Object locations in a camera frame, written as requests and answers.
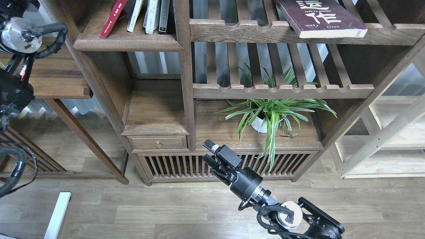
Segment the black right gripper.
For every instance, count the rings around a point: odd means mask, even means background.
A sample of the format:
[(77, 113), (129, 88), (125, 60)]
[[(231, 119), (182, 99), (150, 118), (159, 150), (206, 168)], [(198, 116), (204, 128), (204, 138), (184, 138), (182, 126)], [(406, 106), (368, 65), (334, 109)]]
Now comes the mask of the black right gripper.
[[(203, 146), (213, 153), (213, 156), (205, 154), (202, 160), (211, 167), (217, 178), (230, 186), (237, 197), (242, 201), (261, 201), (264, 189), (261, 187), (263, 178), (259, 174), (250, 167), (241, 168), (242, 159), (226, 145), (220, 146), (207, 139)], [(222, 168), (222, 164), (226, 165), (226, 170)], [(231, 165), (233, 170), (229, 170), (227, 165)]]

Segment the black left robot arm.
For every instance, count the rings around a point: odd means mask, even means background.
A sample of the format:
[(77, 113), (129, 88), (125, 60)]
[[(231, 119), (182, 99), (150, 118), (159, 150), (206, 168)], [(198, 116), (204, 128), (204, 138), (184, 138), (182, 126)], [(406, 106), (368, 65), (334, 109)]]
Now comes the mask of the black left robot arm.
[(2, 0), (1, 51), (12, 53), (9, 63), (0, 71), (1, 133), (10, 124), (10, 114), (20, 113), (32, 100), (34, 89), (29, 83), (33, 63), (57, 53), (64, 44), (68, 27), (62, 23), (36, 26), (24, 18), (27, 11), (37, 12), (37, 0)]

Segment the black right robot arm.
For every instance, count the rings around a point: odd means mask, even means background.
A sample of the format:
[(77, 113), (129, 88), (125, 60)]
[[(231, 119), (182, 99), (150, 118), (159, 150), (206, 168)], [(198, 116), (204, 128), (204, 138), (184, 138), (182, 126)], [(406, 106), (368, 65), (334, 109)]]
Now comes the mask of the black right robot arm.
[(209, 139), (203, 145), (213, 154), (205, 154), (203, 161), (241, 199), (238, 210), (253, 207), (259, 225), (269, 234), (283, 239), (342, 237), (343, 225), (305, 198), (300, 197), (298, 202), (276, 201), (261, 186), (263, 178), (249, 167), (241, 168), (242, 159), (226, 145), (219, 146)]

